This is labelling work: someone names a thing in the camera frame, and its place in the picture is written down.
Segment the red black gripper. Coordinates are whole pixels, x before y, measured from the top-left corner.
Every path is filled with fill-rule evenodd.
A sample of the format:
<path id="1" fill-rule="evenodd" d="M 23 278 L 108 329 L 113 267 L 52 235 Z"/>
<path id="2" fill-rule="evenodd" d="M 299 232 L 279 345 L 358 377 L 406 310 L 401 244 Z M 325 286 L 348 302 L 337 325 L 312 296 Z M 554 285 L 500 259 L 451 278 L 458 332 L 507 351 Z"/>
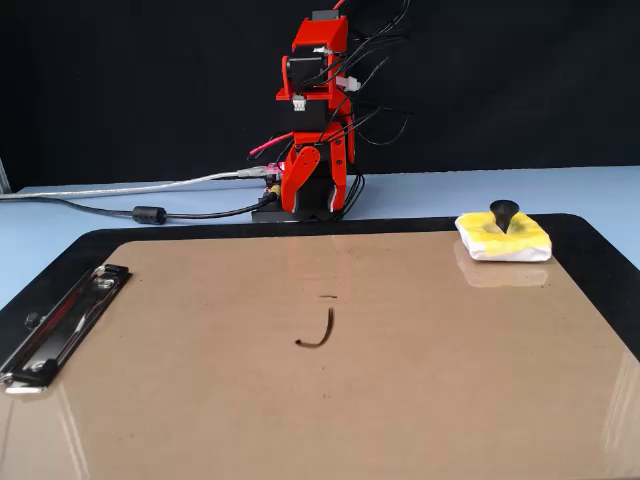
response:
<path id="1" fill-rule="evenodd" d="M 283 210 L 344 210 L 352 196 L 347 177 L 355 174 L 354 164 L 355 134 L 345 128 L 296 132 L 282 174 Z"/>

